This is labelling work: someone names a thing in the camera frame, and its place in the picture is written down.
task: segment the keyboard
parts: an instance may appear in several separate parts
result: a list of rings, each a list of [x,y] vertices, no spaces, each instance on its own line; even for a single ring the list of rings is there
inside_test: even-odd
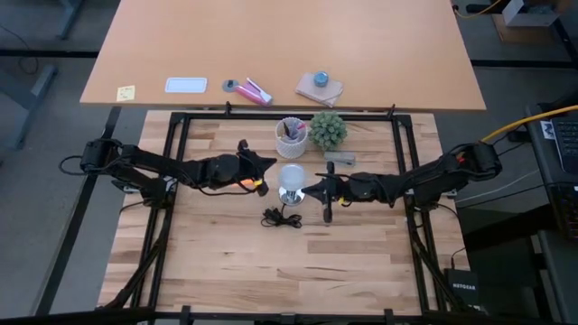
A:
[[[555,117],[552,126],[562,169],[578,174],[578,119]]]
[[[578,185],[556,185],[549,190],[558,227],[568,239],[578,241]]]

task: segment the sticky note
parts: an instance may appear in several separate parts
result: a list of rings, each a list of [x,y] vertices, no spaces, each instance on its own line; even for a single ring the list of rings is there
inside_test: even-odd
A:
[[[206,78],[168,78],[164,85],[166,93],[200,94],[207,90]]]
[[[117,101],[127,101],[135,99],[135,86],[119,87],[117,90]]]

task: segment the blue roll of tape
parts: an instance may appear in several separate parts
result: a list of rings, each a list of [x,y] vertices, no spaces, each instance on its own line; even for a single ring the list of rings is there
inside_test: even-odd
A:
[[[313,82],[317,87],[325,87],[329,82],[329,75],[325,71],[319,71],[315,73],[315,76],[313,77]]]

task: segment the succulent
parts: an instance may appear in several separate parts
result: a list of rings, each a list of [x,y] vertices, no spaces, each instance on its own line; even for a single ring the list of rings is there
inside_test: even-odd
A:
[[[345,122],[335,112],[321,112],[311,120],[309,139],[323,151],[333,151],[347,136]]]

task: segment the yellow cable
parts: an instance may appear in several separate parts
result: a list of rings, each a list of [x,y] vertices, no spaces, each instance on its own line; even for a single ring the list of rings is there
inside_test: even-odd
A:
[[[509,130],[515,129],[520,125],[523,125],[525,123],[528,122],[532,122],[532,121],[536,121],[538,119],[542,119],[545,117],[549,117],[549,116],[554,116],[554,115],[558,115],[558,114],[562,114],[562,113],[566,113],[566,112],[570,112],[573,110],[578,110],[578,105],[574,105],[574,106],[570,106],[570,107],[564,107],[564,108],[559,108],[556,110],[553,110],[551,112],[546,112],[546,113],[542,113],[542,114],[538,114],[535,116],[530,116],[530,117],[526,117],[526,118],[522,118],[521,120],[518,120],[514,123],[510,123],[506,126],[502,126],[500,129],[490,133],[489,135],[487,135],[486,137],[484,137],[483,139],[481,139],[482,142],[487,143],[489,139],[493,138],[496,135],[499,135],[501,133],[507,132]]]
[[[454,10],[454,12],[455,12],[455,14],[459,15],[459,16],[460,16],[461,18],[463,18],[463,19],[470,19],[470,18],[473,18],[473,17],[477,17],[477,16],[479,16],[479,15],[481,15],[481,14],[487,13],[487,12],[490,11],[493,7],[495,7],[496,5],[498,5],[500,2],[502,2],[502,0],[498,0],[498,1],[496,1],[495,3],[493,3],[492,5],[490,5],[488,8],[480,11],[479,13],[477,13],[477,14],[471,14],[471,15],[469,15],[469,16],[460,14],[460,12],[457,11],[457,10]]]

